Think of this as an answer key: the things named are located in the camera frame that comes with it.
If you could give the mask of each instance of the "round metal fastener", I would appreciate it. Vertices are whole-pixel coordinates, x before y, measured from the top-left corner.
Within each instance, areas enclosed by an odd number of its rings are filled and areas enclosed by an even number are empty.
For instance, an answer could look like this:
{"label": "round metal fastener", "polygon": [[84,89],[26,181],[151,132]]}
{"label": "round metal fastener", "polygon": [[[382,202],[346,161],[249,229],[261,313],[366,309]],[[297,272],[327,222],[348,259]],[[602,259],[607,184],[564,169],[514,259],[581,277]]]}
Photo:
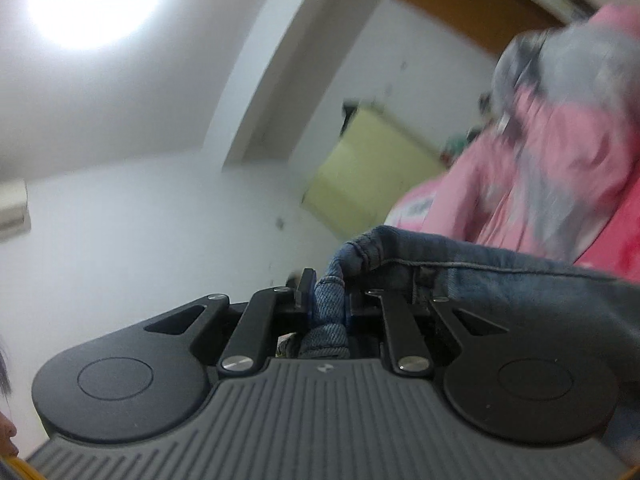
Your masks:
{"label": "round metal fastener", "polygon": [[423,372],[431,363],[426,357],[407,355],[398,361],[398,367],[404,372]]}
{"label": "round metal fastener", "polygon": [[222,367],[229,372],[245,372],[254,365],[254,360],[246,355],[232,355],[222,360]]}

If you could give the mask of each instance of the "blue denim jeans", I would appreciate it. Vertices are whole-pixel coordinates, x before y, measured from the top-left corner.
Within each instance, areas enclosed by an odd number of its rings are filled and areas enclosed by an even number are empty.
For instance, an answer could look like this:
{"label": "blue denim jeans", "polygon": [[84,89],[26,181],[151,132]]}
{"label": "blue denim jeans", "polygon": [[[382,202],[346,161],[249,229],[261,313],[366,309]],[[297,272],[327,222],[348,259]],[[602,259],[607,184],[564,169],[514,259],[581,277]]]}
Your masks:
{"label": "blue denim jeans", "polygon": [[589,269],[437,235],[377,227],[345,243],[318,281],[301,358],[349,358],[345,283],[431,293],[479,316],[540,333],[605,360],[620,381],[640,381],[640,288]]}

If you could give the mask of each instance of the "orange-brown panel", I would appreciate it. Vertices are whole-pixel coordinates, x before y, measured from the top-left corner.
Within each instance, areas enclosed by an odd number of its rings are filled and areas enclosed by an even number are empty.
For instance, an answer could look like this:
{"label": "orange-brown panel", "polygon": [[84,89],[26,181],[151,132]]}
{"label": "orange-brown panel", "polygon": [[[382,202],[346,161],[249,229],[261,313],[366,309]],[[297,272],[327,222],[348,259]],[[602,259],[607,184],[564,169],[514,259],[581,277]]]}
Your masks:
{"label": "orange-brown panel", "polygon": [[499,56],[517,34],[562,27],[531,0],[404,0]]}

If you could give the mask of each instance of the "ribbed gray surface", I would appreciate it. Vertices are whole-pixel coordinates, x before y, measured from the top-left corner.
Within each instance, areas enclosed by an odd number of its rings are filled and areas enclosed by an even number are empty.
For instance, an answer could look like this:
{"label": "ribbed gray surface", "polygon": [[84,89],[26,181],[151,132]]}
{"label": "ribbed gray surface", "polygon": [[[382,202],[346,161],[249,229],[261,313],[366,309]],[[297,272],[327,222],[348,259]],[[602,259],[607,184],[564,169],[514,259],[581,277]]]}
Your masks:
{"label": "ribbed gray surface", "polygon": [[161,438],[89,447],[55,437],[30,462],[49,480],[611,480],[625,471],[595,439],[558,449],[490,439],[431,383],[377,360],[324,364],[272,360],[264,373],[222,383]]}

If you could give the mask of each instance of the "logo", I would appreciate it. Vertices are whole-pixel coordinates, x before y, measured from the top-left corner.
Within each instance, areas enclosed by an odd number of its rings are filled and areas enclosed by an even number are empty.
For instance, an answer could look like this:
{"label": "logo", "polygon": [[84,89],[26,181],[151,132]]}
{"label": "logo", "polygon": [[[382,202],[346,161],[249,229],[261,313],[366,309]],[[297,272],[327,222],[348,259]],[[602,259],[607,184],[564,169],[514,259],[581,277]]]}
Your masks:
{"label": "logo", "polygon": [[318,369],[319,372],[322,372],[323,374],[327,374],[334,369],[334,366],[329,363],[324,363],[323,365],[317,366],[316,368]]}

